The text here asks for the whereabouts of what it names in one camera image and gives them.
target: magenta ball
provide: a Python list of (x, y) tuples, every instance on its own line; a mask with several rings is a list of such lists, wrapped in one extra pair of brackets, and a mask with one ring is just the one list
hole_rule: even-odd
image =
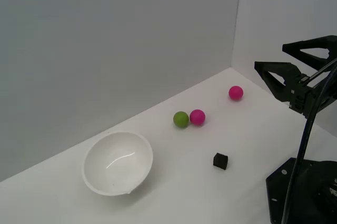
[(240, 86), (232, 86), (228, 94), (232, 100), (240, 100), (243, 96), (243, 89)]
[(190, 121), (196, 126), (201, 126), (205, 122), (206, 115), (203, 111), (196, 109), (193, 110), (190, 114)]

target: white table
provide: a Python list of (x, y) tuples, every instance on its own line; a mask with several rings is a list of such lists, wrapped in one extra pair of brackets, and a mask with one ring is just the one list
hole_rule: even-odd
[[(240, 85), (244, 99), (227, 92)], [(206, 124), (177, 129), (176, 111), (202, 109)], [(227, 69), (0, 183), (0, 223), (270, 223), (266, 177), (295, 156), (305, 119)], [(146, 181), (126, 196), (91, 192), (81, 178), (86, 151), (117, 130), (144, 135), (154, 152)], [(229, 156), (226, 171), (213, 167)], [(306, 158), (337, 160), (337, 139), (313, 128)]]

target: black cube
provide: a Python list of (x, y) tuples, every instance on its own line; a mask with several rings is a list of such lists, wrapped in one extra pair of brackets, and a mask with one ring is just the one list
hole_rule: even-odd
[(228, 156), (216, 153), (216, 155), (213, 158), (213, 165), (225, 170), (227, 168), (227, 164), (228, 164)]

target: gray wall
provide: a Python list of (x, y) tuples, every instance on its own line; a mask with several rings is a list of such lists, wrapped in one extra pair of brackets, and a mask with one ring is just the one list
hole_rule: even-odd
[[(291, 62), (311, 75), (314, 69), (282, 52), (282, 44), (337, 35), (337, 0), (240, 0), (232, 66), (268, 90), (254, 61)], [(327, 57), (328, 51), (309, 51)], [(337, 103), (318, 113), (316, 123), (337, 136)]]
[(237, 0), (0, 0), (0, 6), (0, 180), (231, 61)]

